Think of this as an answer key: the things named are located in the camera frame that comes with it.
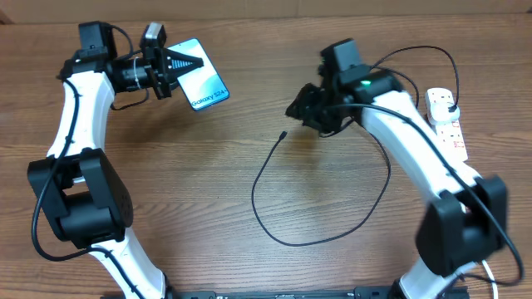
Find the white power strip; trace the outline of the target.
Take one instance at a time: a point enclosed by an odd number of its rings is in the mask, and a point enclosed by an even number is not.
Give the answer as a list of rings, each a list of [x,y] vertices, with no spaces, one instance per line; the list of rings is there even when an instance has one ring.
[[[455,104],[452,92],[441,87],[430,88],[426,91],[426,108],[430,102],[449,102]],[[465,162],[468,160],[466,144],[458,120],[443,125],[432,125],[439,140],[448,148],[451,155],[458,160]]]

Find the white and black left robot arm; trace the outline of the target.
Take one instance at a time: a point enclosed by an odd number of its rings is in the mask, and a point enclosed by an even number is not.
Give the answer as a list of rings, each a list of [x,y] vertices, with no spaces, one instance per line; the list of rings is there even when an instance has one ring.
[[[168,277],[148,258],[132,223],[131,196],[105,153],[108,115],[116,95],[145,91],[164,99],[179,78],[203,60],[165,46],[165,28],[149,24],[138,47],[119,56],[107,22],[79,25],[81,48],[64,62],[59,80],[65,102],[56,138],[44,159],[28,165],[37,198],[33,218],[45,217],[76,255],[92,255],[125,298],[175,298]]]

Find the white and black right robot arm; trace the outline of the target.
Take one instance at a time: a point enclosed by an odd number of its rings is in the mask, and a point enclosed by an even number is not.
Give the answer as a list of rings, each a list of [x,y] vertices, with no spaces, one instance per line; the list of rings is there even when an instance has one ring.
[[[321,134],[337,133],[346,118],[386,146],[417,186],[426,213],[416,235],[419,258],[387,288],[389,298],[437,298],[494,252],[508,248],[518,277],[525,265],[506,232],[508,191],[497,176],[484,179],[445,152],[409,93],[389,71],[362,62],[351,38],[320,52],[321,83],[305,85],[286,114]]]

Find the white charger plug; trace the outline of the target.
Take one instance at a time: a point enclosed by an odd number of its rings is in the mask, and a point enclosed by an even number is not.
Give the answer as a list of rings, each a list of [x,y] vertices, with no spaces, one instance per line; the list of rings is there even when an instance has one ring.
[[[458,120],[460,108],[449,102],[430,102],[427,106],[428,121],[432,125],[443,125]]]

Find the Samsung Galaxy smartphone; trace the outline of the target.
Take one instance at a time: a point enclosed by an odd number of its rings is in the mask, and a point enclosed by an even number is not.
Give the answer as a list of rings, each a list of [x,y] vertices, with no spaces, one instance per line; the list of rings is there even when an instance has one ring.
[[[170,49],[188,56],[199,57],[204,63],[202,67],[178,78],[180,87],[193,110],[203,110],[230,97],[229,89],[197,38],[175,44]]]

